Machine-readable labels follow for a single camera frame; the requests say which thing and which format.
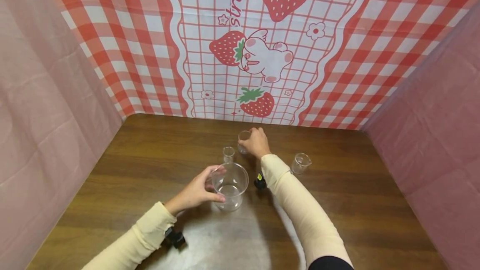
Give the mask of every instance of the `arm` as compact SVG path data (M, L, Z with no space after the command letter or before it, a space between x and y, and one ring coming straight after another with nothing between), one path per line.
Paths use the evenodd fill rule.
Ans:
M83 270L133 270L160 248L165 232L174 225L177 214L182 210L199 206L205 201L224 202L223 195L207 191L213 189L206 181L217 167L207 167L165 205L156 203L129 231L94 257Z
M321 257L340 258L351 266L337 229L312 194L290 172L290 167L270 153L262 128L253 128L250 139L241 145L260 159L268 188L295 227L307 267Z

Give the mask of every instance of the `cartoon bunny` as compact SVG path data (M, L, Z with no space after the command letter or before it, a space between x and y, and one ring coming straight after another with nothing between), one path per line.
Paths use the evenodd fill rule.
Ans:
M293 61L293 53L283 42L275 43L272 49L265 44L268 31L257 30L243 46L239 68L250 74L263 74L263 80L276 83L282 70Z

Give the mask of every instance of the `clear plastic cup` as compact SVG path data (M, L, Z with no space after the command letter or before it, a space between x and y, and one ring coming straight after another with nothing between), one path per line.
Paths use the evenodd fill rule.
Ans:
M235 155L235 148L228 146L223 148L223 162L224 163L232 163L233 156Z
M250 131L244 130L241 131L239 134L239 140L248 140L250 138ZM245 147L241 146L240 144L237 144L237 148L241 154L247 154L248 151Z
M312 160L305 153L297 153L292 163L292 171L295 174L302 174L312 164Z
M225 202L215 205L223 211L234 211L242 204L248 186L247 171L237 163L224 163L212 172L212 185L217 193L225 196Z

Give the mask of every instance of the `red gingham fabric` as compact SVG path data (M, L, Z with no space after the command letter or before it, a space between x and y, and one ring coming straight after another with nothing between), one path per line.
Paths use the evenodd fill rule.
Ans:
M123 116L359 129L477 0L306 0L275 21L274 0L55 1ZM240 65L211 47L234 36Z

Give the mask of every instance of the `cream sleeve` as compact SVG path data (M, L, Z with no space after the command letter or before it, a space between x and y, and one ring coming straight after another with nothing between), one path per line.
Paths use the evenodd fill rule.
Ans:
M177 219L156 203L129 231L83 267L83 270L133 270L155 250Z
M305 252L307 268L317 258L341 258L352 267L337 229L312 194L290 172L280 157L262 157L262 172L268 188L290 217Z

